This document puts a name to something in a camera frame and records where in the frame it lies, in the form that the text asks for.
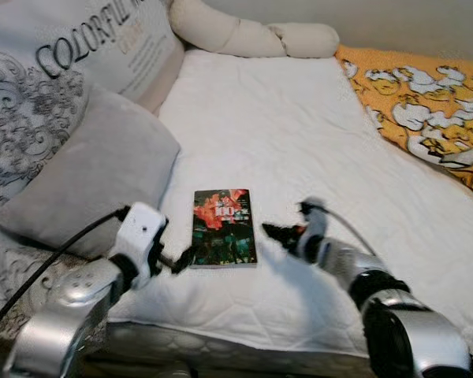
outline cylindrical bolster pillow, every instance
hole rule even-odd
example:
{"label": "cylindrical bolster pillow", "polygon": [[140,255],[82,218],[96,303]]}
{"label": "cylindrical bolster pillow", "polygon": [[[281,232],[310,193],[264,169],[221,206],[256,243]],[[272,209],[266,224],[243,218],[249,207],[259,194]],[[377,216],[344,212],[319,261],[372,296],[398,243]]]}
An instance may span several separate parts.
{"label": "cylindrical bolster pillow", "polygon": [[290,57],[332,57],[340,44],[337,31],[324,24],[272,24],[268,28],[278,35]]}
{"label": "cylindrical bolster pillow", "polygon": [[213,53],[240,57],[332,57],[338,34],[322,24],[274,24],[241,20],[201,0],[174,0],[170,24],[182,39]]}

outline wall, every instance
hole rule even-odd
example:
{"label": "wall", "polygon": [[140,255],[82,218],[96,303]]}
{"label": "wall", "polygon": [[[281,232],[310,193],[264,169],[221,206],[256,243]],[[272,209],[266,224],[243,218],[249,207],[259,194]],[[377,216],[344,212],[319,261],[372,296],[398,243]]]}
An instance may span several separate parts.
{"label": "wall", "polygon": [[204,1],[264,24],[329,24],[348,46],[473,59],[473,0]]}

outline gray pillow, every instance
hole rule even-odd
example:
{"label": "gray pillow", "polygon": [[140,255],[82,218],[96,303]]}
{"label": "gray pillow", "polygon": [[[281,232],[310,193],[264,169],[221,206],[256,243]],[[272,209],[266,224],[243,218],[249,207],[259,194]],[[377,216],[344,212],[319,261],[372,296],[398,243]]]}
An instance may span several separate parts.
{"label": "gray pillow", "polygon": [[[179,149],[158,118],[95,87],[69,141],[0,208],[0,228],[56,247],[123,205],[141,201],[158,207]],[[106,253],[119,224],[107,222],[70,251],[86,258]]]}

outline bed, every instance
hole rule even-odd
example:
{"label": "bed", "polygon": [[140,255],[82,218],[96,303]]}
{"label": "bed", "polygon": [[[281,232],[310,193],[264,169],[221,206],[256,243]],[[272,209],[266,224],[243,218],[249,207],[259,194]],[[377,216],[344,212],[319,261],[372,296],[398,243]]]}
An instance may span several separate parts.
{"label": "bed", "polygon": [[[188,345],[218,339],[287,351],[288,372],[312,373],[309,362],[338,356],[343,363],[318,374],[364,376],[367,365],[357,359],[366,357],[365,342],[348,296],[332,277],[286,257],[259,227],[298,222],[298,201],[317,195],[473,343],[473,194],[381,139],[335,58],[244,59],[190,50],[160,119],[182,145],[160,208],[170,219],[166,253],[190,243],[194,191],[246,187],[259,265],[160,276],[127,294],[111,322],[173,329],[180,345],[189,334]],[[338,224],[329,233],[356,244]],[[146,354],[155,354],[145,336],[154,333],[143,333],[144,326],[110,329],[111,353],[126,355],[120,345],[141,339]]]}

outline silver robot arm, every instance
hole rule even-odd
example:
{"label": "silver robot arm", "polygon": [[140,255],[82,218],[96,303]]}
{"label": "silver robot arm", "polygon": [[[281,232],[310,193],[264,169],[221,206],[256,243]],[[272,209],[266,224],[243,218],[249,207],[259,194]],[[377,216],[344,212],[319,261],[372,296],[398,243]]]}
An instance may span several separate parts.
{"label": "silver robot arm", "polygon": [[166,224],[165,216],[135,203],[117,233],[109,258],[63,276],[47,304],[21,329],[4,376],[76,376],[88,333],[127,290],[143,287],[158,272],[156,265],[162,260],[159,239]]}
{"label": "silver robot arm", "polygon": [[301,202],[307,226],[265,232],[293,256],[336,277],[363,320],[371,367],[381,378],[471,378],[471,358],[458,330],[417,300],[376,255],[325,237],[327,213],[318,198]]}

